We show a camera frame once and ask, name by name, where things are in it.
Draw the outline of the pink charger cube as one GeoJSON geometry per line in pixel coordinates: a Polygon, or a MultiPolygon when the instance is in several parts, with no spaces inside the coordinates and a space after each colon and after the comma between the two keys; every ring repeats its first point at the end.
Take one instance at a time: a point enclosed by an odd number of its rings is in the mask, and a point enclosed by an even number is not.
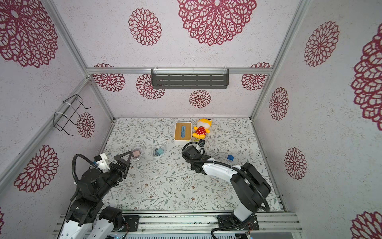
{"type": "Polygon", "coordinates": [[[133,151],[133,157],[134,158],[139,158],[141,155],[141,151],[139,149],[136,149],[133,151]]]}

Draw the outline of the clear oval zip pouch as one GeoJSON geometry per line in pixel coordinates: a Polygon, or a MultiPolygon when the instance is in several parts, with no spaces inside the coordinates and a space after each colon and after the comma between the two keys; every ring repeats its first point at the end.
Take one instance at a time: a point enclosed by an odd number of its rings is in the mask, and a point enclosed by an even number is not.
{"type": "Polygon", "coordinates": [[[140,160],[140,158],[141,158],[142,155],[143,155],[143,149],[142,149],[142,147],[140,147],[140,146],[136,146],[136,147],[132,150],[131,161],[138,161],[138,160],[140,160]]]}

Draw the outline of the teal charger cube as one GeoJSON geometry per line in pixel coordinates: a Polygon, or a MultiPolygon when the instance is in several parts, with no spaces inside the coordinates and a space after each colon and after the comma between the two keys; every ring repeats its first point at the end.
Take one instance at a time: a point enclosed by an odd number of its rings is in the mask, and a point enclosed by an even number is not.
{"type": "Polygon", "coordinates": [[[160,156],[160,155],[164,154],[165,150],[162,148],[156,148],[154,152],[155,152],[156,156],[160,156]]]}

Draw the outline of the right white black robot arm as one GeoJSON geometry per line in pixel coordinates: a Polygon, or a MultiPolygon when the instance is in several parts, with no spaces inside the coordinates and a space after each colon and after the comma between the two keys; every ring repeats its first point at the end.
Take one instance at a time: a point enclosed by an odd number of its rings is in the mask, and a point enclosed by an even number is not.
{"type": "Polygon", "coordinates": [[[270,211],[267,196],[271,186],[259,171],[250,163],[230,165],[205,155],[205,141],[187,143],[182,149],[183,159],[191,165],[191,170],[207,176],[217,177],[231,183],[239,203],[230,215],[218,215],[218,227],[212,229],[216,239],[218,231],[246,230],[257,231],[259,224],[256,213],[270,211]]]}

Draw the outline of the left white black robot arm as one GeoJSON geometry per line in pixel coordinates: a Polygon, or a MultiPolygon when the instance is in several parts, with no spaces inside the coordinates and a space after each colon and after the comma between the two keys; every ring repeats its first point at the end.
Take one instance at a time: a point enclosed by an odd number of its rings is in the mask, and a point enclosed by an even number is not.
{"type": "Polygon", "coordinates": [[[58,237],[60,239],[107,239],[113,231],[136,231],[136,222],[130,223],[122,210],[104,207],[103,198],[126,179],[132,151],[114,157],[108,162],[105,154],[93,161],[82,154],[72,159],[72,176],[76,191],[65,216],[58,237]]]}

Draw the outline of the white wooden-top tissue box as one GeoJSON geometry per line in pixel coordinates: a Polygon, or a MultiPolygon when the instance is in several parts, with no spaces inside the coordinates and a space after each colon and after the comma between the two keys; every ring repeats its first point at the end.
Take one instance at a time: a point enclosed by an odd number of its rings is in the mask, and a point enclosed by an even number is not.
{"type": "Polygon", "coordinates": [[[192,123],[176,122],[174,132],[174,144],[176,146],[185,146],[192,141],[192,123]]]}

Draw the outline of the yellow plush toy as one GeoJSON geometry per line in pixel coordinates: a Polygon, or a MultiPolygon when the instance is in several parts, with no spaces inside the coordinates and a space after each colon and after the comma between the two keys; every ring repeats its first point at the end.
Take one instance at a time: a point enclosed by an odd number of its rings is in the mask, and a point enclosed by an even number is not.
{"type": "Polygon", "coordinates": [[[193,132],[192,137],[196,139],[204,140],[207,134],[210,133],[211,126],[212,126],[211,119],[200,119],[197,122],[197,126],[194,127],[195,132],[193,132]]]}

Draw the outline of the grey wall shelf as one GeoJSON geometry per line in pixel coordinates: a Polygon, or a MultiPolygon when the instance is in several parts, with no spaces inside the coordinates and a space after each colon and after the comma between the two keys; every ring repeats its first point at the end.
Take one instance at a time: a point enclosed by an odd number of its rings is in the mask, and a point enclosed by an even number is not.
{"type": "Polygon", "coordinates": [[[151,70],[156,90],[224,90],[229,86],[229,70],[151,70]]]}

